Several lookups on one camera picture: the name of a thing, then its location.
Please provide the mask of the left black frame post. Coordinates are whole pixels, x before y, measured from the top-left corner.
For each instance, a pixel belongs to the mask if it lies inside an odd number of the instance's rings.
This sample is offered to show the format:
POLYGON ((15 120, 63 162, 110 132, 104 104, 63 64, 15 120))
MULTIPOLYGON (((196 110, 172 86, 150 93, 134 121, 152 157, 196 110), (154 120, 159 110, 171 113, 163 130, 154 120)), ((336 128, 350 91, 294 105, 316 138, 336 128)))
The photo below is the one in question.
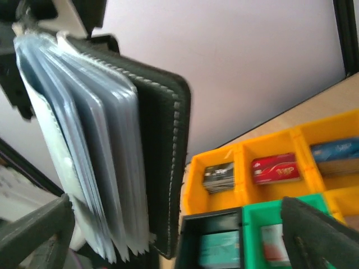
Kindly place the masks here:
POLYGON ((333 0, 346 78, 358 73, 358 34, 353 0, 333 0))

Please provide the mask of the yellow bin far right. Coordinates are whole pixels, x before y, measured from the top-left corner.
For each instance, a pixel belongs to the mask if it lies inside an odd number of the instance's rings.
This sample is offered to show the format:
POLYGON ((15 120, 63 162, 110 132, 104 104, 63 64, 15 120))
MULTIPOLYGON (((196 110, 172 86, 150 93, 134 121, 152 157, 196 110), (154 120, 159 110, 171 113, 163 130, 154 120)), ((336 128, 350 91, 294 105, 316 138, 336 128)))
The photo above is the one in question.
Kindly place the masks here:
POLYGON ((349 225, 346 217, 358 216, 358 187, 332 189, 323 193, 331 215, 349 225))

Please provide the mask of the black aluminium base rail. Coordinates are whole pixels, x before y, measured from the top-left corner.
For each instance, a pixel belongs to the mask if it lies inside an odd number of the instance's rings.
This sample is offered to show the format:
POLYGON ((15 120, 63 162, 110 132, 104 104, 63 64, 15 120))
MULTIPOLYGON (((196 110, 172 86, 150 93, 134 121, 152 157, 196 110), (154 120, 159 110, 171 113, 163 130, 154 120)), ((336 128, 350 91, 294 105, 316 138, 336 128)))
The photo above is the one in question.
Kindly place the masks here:
POLYGON ((31 183, 48 191, 58 197, 64 194, 64 191, 46 177, 33 164, 27 161, 21 154, 13 149, 8 143, 1 139, 1 165, 10 167, 21 175, 25 176, 31 183))

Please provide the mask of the black leather card holder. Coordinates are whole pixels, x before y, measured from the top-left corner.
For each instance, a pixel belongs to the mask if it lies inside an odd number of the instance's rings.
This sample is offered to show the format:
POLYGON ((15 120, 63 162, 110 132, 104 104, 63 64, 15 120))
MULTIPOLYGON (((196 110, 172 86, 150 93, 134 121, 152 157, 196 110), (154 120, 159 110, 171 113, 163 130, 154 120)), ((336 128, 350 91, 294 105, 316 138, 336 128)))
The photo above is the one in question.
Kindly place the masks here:
POLYGON ((152 249, 173 258, 190 123, 187 81, 65 34, 13 42, 88 245, 110 263, 152 249))

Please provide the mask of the yellow bin near left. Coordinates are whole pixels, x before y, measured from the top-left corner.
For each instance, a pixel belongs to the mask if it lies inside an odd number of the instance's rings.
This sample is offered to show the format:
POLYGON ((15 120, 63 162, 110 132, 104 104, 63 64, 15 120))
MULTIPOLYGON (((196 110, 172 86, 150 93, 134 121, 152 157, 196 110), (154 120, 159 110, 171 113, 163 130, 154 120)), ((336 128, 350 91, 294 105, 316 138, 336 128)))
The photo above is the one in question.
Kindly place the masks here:
POLYGON ((254 154, 237 143, 192 158, 182 206, 186 215, 255 203, 251 162, 254 154))

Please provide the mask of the black card stack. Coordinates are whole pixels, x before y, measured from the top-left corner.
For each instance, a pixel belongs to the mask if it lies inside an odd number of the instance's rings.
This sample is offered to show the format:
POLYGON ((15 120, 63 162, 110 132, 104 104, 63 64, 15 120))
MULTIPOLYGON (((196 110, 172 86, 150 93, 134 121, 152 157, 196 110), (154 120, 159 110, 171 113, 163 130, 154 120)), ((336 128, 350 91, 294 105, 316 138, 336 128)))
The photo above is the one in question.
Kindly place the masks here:
POLYGON ((202 184, 209 194, 233 189, 234 163, 222 163, 206 167, 202 184))

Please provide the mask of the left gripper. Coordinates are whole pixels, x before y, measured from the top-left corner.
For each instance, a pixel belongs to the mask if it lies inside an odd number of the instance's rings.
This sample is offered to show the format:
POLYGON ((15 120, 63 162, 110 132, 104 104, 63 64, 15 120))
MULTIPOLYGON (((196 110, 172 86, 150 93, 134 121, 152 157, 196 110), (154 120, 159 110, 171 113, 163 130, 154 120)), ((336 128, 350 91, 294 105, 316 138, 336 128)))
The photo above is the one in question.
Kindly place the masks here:
MULTIPOLYGON (((79 0, 72 3, 88 32, 87 37, 95 28, 103 26, 106 1, 79 0)), ((16 65, 13 27, 19 23, 21 31, 34 28, 55 34, 55 31, 39 26, 39 22, 54 19, 57 15, 53 1, 1 1, 1 87, 9 103, 26 120, 30 120, 33 113, 16 65)))

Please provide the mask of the yellow bin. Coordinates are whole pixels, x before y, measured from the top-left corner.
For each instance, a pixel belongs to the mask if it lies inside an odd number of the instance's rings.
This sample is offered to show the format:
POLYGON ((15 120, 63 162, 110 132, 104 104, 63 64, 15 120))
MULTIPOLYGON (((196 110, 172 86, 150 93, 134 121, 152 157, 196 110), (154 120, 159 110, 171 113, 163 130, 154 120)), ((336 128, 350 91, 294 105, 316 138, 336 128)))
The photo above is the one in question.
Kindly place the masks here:
POLYGON ((331 215, 349 225, 346 217, 358 216, 358 187, 332 189, 323 193, 331 215))
POLYGON ((192 158, 182 206, 186 215, 255 203, 251 162, 254 154, 237 143, 192 158))
POLYGON ((240 142, 235 154, 240 169, 237 197, 247 205, 358 186, 358 174, 322 176, 310 151, 311 145, 355 136, 358 136, 358 110, 240 142), (253 183, 253 159, 289 152, 296 154, 301 180, 268 185, 253 183))

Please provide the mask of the green bin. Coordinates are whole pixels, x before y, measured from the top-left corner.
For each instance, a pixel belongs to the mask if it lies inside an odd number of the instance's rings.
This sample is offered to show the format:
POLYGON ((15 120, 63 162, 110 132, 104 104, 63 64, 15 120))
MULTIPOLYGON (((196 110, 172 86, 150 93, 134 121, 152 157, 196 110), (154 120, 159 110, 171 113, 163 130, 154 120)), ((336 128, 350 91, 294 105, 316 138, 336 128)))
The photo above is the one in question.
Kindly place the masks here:
POLYGON ((243 208, 243 248, 245 268, 291 268, 284 246, 282 199, 299 198, 310 206, 331 215, 328 203, 320 193, 284 192, 280 194, 249 193, 243 208))

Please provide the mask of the red circle card stack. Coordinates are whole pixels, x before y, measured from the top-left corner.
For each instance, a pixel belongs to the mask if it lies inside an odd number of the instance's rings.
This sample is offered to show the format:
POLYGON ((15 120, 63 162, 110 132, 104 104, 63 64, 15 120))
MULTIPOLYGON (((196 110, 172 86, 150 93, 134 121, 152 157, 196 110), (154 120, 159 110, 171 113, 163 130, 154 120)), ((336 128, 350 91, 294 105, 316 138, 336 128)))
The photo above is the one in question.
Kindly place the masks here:
POLYGON ((288 267, 291 265, 283 240, 283 225, 275 224, 261 227, 261 238, 264 257, 273 267, 288 267))

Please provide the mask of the red VIP card stack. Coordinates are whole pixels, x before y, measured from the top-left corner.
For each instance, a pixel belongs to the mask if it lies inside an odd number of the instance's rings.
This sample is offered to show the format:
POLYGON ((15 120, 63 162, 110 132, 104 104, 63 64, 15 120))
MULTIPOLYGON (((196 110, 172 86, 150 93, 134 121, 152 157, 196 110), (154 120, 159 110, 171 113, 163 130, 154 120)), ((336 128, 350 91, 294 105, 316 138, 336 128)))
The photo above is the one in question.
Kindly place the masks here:
POLYGON ((294 153, 254 159, 251 168, 252 179, 257 185, 290 182, 301 178, 294 153))

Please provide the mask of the yellow bin far left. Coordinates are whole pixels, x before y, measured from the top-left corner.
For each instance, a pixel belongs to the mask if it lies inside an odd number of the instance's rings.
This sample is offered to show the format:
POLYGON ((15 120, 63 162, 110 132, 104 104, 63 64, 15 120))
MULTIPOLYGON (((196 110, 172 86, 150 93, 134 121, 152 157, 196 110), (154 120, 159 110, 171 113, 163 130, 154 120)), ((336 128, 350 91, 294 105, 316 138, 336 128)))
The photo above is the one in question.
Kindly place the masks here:
POLYGON ((310 151, 311 145, 355 136, 358 136, 358 110, 240 142, 235 154, 240 169, 237 197, 247 205, 358 186, 358 174, 322 176, 310 151), (296 154, 301 180, 268 185, 253 183, 253 159, 289 152, 296 154))

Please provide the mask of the teal card stack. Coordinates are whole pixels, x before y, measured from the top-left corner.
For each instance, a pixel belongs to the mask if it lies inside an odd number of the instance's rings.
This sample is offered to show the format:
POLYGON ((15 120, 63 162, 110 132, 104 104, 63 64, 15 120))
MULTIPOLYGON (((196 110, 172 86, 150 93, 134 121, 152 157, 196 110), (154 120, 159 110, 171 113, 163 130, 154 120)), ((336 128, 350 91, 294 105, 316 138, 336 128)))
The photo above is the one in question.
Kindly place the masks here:
POLYGON ((240 268, 239 232, 203 235, 200 239, 198 263, 201 268, 240 268))

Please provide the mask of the black bin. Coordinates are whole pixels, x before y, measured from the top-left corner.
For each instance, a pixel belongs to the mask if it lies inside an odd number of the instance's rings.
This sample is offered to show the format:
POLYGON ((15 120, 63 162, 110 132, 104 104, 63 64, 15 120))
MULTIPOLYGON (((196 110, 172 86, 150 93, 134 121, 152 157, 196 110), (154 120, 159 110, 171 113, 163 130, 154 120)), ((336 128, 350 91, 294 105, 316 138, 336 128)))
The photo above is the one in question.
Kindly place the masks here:
POLYGON ((244 268, 242 208, 186 215, 175 268, 244 268))

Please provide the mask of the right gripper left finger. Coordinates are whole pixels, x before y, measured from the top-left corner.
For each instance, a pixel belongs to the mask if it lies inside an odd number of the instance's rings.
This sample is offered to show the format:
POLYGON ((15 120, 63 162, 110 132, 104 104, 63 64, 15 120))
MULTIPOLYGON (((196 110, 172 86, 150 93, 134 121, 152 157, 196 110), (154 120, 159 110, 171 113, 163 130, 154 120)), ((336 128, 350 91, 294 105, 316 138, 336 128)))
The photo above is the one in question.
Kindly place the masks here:
POLYGON ((17 268, 31 254, 30 268, 63 268, 74 227, 67 194, 1 227, 1 268, 17 268))

